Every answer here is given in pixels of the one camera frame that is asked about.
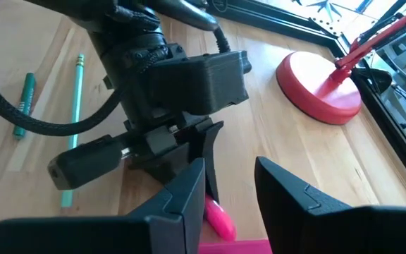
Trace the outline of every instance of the wooden table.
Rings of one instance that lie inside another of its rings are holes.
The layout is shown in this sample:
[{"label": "wooden table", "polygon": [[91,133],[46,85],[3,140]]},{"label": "wooden table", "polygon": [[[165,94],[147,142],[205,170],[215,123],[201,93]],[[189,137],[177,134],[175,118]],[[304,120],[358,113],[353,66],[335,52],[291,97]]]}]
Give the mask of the wooden table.
[{"label": "wooden table", "polygon": [[[162,17],[169,42],[188,55],[217,52],[214,36]],[[353,206],[406,205],[406,170],[365,107],[345,126],[319,123],[296,109],[275,79],[281,60],[296,50],[332,59],[329,50],[272,32],[221,20],[232,49],[246,49],[253,70],[245,76],[250,99],[212,117],[225,121],[215,144],[221,204],[238,227],[238,239],[264,238],[254,187],[254,158],[267,156],[305,181]],[[17,104],[23,79],[35,72],[38,87],[32,115],[67,123],[75,58],[84,53],[85,88],[81,117],[95,112],[106,90],[102,64],[86,32],[69,19],[21,0],[0,1],[0,91]],[[96,128],[80,135],[85,143],[124,131],[119,107]],[[66,138],[28,133],[17,142],[13,126],[0,117],[0,220],[12,217],[126,214],[161,186],[142,171],[119,169],[75,192],[73,209],[61,211],[61,193],[46,167],[67,148]],[[205,225],[203,241],[216,241]]]}]

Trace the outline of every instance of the black braided cable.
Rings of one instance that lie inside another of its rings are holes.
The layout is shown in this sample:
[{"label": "black braided cable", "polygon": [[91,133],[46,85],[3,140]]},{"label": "black braided cable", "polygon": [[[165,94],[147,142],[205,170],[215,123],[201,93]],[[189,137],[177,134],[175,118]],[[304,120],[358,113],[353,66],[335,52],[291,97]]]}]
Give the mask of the black braided cable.
[{"label": "black braided cable", "polygon": [[[137,67],[137,72],[143,73],[154,62],[165,57],[165,55],[166,52],[164,52],[164,49],[158,49],[152,52],[146,57],[146,62]],[[84,131],[88,131],[89,129],[101,123],[117,107],[126,90],[127,86],[124,86],[121,89],[114,90],[114,92],[101,108],[99,108],[89,118],[77,123],[57,124],[34,119],[18,111],[18,109],[12,106],[6,99],[4,99],[1,94],[0,116],[5,118],[7,121],[10,121],[11,123],[33,133],[52,136],[74,135],[82,133]]]}]

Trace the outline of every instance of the pink object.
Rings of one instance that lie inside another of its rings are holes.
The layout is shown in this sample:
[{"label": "pink object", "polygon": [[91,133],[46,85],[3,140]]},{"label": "pink object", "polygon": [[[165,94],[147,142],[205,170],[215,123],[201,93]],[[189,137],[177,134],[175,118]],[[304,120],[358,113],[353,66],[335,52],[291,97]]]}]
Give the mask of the pink object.
[{"label": "pink object", "polygon": [[236,240],[236,226],[230,216],[208,195],[204,197],[204,213],[206,220],[224,241]]},{"label": "pink object", "polygon": [[203,243],[199,254],[272,254],[269,240],[236,241],[232,243]]}]

